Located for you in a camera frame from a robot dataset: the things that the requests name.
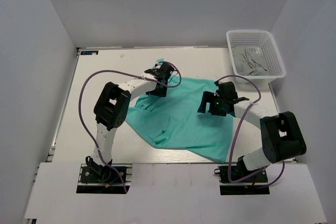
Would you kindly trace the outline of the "teal green t shirt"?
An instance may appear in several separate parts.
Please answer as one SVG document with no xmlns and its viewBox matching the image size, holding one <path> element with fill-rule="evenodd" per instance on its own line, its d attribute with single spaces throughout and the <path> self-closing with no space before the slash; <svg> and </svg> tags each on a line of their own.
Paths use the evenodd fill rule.
<svg viewBox="0 0 336 224">
<path fill-rule="evenodd" d="M 188 150 L 216 162 L 229 151 L 234 119 L 198 113 L 203 93 L 214 92 L 213 80 L 173 77 L 163 98 L 141 95 L 128 109 L 126 122 L 155 148 Z"/>
</svg>

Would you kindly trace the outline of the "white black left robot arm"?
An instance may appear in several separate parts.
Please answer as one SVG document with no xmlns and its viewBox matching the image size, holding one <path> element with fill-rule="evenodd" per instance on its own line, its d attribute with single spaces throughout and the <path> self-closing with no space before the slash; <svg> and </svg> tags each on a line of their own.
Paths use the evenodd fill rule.
<svg viewBox="0 0 336 224">
<path fill-rule="evenodd" d="M 160 61 L 140 76 L 125 73 L 132 78 L 127 82 L 105 84 L 93 108 L 97 132 L 95 136 L 89 133 L 95 148 L 86 157 L 86 164 L 98 181 L 104 182 L 110 178 L 113 170 L 111 152 L 114 137 L 117 128 L 126 120 L 130 102 L 142 94 L 165 97 L 170 87 L 169 79 L 175 71 L 177 69 L 171 64 Z"/>
</svg>

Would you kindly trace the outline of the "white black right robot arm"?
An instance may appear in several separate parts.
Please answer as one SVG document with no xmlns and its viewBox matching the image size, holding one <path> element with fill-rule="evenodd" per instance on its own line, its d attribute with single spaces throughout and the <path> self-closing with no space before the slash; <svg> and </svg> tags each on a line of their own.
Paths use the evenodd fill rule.
<svg viewBox="0 0 336 224">
<path fill-rule="evenodd" d="M 227 182 L 250 181 L 269 165 L 307 152 L 300 126 L 292 112 L 278 113 L 259 106 L 257 101 L 239 97 L 232 82 L 215 84 L 215 92 L 203 93 L 198 112 L 209 112 L 215 116 L 231 115 L 239 119 L 238 130 L 246 121 L 261 133 L 261 148 L 241 156 L 236 165 L 228 164 L 225 173 Z"/>
</svg>

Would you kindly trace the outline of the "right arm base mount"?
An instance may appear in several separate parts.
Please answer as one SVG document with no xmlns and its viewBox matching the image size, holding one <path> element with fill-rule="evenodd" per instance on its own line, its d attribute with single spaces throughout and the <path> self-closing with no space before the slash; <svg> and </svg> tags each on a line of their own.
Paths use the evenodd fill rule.
<svg viewBox="0 0 336 224">
<path fill-rule="evenodd" d="M 231 183 L 228 179 L 228 165 L 214 169 L 214 174 L 219 177 L 219 189 L 221 196 L 246 196 L 269 195 L 268 177 L 266 170 L 249 177 L 239 183 Z"/>
</svg>

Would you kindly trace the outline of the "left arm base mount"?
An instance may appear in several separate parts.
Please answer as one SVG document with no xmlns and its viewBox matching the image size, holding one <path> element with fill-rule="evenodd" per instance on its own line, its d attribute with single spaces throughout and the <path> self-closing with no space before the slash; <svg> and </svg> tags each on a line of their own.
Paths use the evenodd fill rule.
<svg viewBox="0 0 336 224">
<path fill-rule="evenodd" d="M 131 164 L 114 164 L 120 173 L 126 190 L 130 188 L 132 179 Z M 124 186 L 118 174 L 114 170 L 107 170 L 103 176 L 99 176 L 87 165 L 80 168 L 77 190 L 78 194 L 126 194 Z"/>
</svg>

